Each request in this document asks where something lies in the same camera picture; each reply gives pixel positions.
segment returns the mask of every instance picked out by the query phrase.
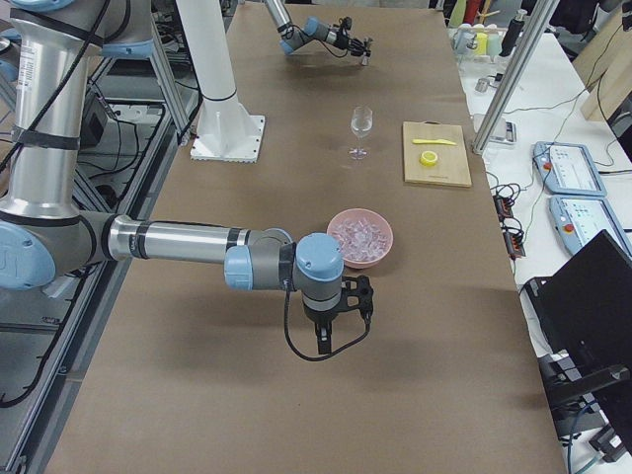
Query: gray robot arm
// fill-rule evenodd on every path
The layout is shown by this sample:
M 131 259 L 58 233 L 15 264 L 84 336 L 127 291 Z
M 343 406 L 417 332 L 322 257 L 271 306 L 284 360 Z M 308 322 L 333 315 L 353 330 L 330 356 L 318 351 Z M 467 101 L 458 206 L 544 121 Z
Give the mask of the gray robot arm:
M 317 17 L 309 17 L 301 29 L 292 22 L 282 0 L 265 1 L 275 22 L 276 30 L 280 34 L 279 44 L 285 54 L 292 54 L 312 40 L 318 40 L 337 49 L 348 51 L 351 56 L 359 56 L 362 58 L 362 64 L 367 64 L 371 55 L 372 39 L 367 38 L 362 41 L 352 38 L 349 34 L 352 28 L 350 17 L 344 17 L 339 25 L 333 26 L 320 21 Z
M 311 234 L 294 244 L 267 231 L 159 221 L 79 211 L 72 183 L 91 55 L 146 57 L 151 52 L 149 0 L 14 0 L 22 35 L 14 147 L 8 193 L 0 199 L 0 287 L 44 286 L 85 265 L 107 260 L 170 259 L 224 265 L 237 289 L 302 292 L 319 354 L 332 352 L 332 321 L 359 310 L 368 332 L 368 278 L 343 276 L 335 239 Z

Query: pink bowl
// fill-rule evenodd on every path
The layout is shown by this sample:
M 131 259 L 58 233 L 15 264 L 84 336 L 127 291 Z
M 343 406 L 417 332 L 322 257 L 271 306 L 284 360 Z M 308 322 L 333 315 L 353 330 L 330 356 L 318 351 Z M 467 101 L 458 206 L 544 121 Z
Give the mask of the pink bowl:
M 384 217 L 379 215 L 377 212 L 373 212 L 368 209 L 355 208 L 343 210 L 329 222 L 329 225 L 327 226 L 327 233 L 329 235 L 333 235 L 335 233 L 334 230 L 347 219 L 351 221 L 360 221 L 363 218 L 370 224 L 377 226 L 380 233 L 386 236 L 386 249 L 384 250 L 384 255 L 378 259 L 367 262 L 355 262 L 353 260 L 349 260 L 345 256 L 345 252 L 343 250 L 343 260 L 345 261 L 345 265 L 351 269 L 368 269 L 369 267 L 377 265 L 384 257 L 386 257 L 393 246 L 393 229 L 391 229 L 391 226 Z

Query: table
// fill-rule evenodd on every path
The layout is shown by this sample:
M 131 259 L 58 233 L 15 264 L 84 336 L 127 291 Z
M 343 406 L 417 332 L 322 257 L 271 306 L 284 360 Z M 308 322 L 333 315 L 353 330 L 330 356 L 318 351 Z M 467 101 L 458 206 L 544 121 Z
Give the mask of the table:
M 310 44 L 285 58 L 262 5 L 229 32 L 240 100 L 267 116 L 256 165 L 177 157 L 154 218 L 323 231 L 346 207 L 378 211 L 395 245 L 366 271 L 372 332 L 327 363 L 284 345 L 279 292 L 227 289 L 219 267 L 134 262 L 49 473 L 412 473 L 563 470 L 480 158 L 473 187 L 405 185 L 401 126 L 473 130 L 441 13 L 290 5 L 354 18 L 362 68 Z M 357 104 L 374 110 L 352 162 Z M 305 351 L 313 327 L 292 298 Z M 334 323 L 334 345 L 358 334 Z
M 495 73 L 496 66 L 489 62 L 462 61 L 459 72 L 467 104 L 471 114 L 484 114 L 491 103 L 494 90 L 477 93 L 474 90 L 477 80 Z M 532 145 L 536 141 L 552 141 L 559 133 L 557 141 L 583 143 L 593 158 L 608 164 L 610 159 L 606 146 L 614 160 L 613 165 L 600 170 L 623 170 L 632 168 L 618 142 L 612 143 L 614 135 L 605 122 L 586 121 L 580 111 L 589 93 L 568 61 L 564 51 L 553 35 L 544 35 L 535 49 L 526 67 L 507 111 L 555 106 L 561 102 L 578 97 L 577 102 L 563 104 L 548 111 L 525 111 L 505 114 L 507 120 L 517 124 L 518 142 L 515 147 L 506 147 L 490 143 L 484 153 L 487 170 L 500 180 L 501 184 L 516 182 L 526 188 L 532 178 Z M 629 195 L 632 175 L 604 176 L 608 200 L 624 228 L 632 227 L 632 205 Z M 519 259 L 515 265 L 515 283 L 521 287 L 532 277 L 551 276 L 570 258 L 562 245 L 549 217 L 548 192 L 542 193 L 541 180 L 536 177 L 534 184 L 523 192 L 516 202 L 513 212 L 523 223 L 532 222 L 526 237 L 526 258 Z M 490 186 L 496 184 L 496 178 L 490 177 Z M 544 356 L 551 352 L 546 344 L 535 316 L 535 312 L 522 297 L 522 307 L 535 352 Z M 598 430 L 585 432 L 579 442 L 574 444 L 573 466 L 579 469 L 593 456 L 594 451 L 587 440 Z M 625 454 L 615 464 L 599 463 L 591 469 L 593 473 L 632 472 L 632 456 Z

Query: vertical pole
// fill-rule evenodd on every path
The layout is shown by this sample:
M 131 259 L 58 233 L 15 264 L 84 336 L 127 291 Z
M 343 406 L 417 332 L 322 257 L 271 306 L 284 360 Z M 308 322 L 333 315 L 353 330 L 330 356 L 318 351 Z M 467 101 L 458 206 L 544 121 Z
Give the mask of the vertical pole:
M 526 25 L 522 39 L 513 54 L 513 58 L 507 67 L 507 73 L 501 81 L 501 85 L 490 104 L 490 108 L 485 114 L 485 118 L 481 123 L 481 127 L 474 138 L 474 153 L 480 155 L 485 150 L 487 143 L 492 136 L 492 132 L 496 128 L 501 115 L 505 111 L 507 104 L 514 93 L 526 65 L 537 46 L 537 43 L 544 32 L 544 29 L 553 16 L 557 4 L 560 0 L 538 0 L 535 4 L 533 13 Z
M 189 118 L 187 117 L 182 97 L 178 93 L 178 89 L 176 89 L 176 79 L 174 78 L 174 73 L 169 65 L 169 59 L 167 59 L 167 54 L 165 54 L 165 50 L 162 47 L 160 35 L 158 34 L 158 29 L 153 20 L 151 21 L 151 30 L 154 40 L 154 51 L 149 59 L 156 73 L 158 85 L 160 85 L 162 94 L 165 96 L 169 114 L 171 114 L 171 117 L 174 119 L 176 130 L 178 134 L 184 138 L 183 141 L 186 143 L 189 141 L 189 134 L 186 130 Z
M 239 103 L 219 2 L 177 0 L 203 104 L 191 157 L 255 162 L 265 118 Z

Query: computer monitor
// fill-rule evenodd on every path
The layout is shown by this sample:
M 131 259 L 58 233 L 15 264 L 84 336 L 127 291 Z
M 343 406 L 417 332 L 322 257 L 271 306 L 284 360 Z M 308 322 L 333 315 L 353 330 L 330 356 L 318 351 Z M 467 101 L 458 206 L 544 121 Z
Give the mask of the computer monitor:
M 582 376 L 615 364 L 632 369 L 632 261 L 607 232 L 546 280 L 537 299 L 551 348 L 566 349 Z M 632 381 L 593 395 L 632 452 Z

